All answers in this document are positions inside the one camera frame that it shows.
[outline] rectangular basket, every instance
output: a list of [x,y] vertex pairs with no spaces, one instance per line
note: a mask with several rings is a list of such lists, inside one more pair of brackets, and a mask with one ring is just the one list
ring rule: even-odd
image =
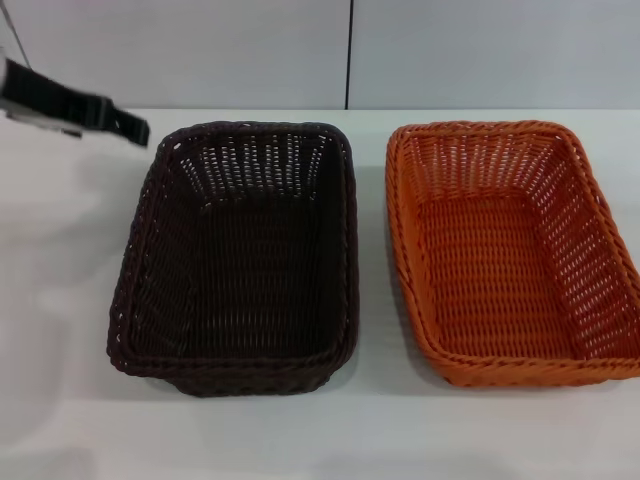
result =
[[358,331],[349,143],[324,124],[215,122],[164,139],[142,188],[107,353],[196,396],[315,390]]
[[386,167],[418,344],[460,386],[640,375],[640,282],[572,132],[553,123],[398,129]]

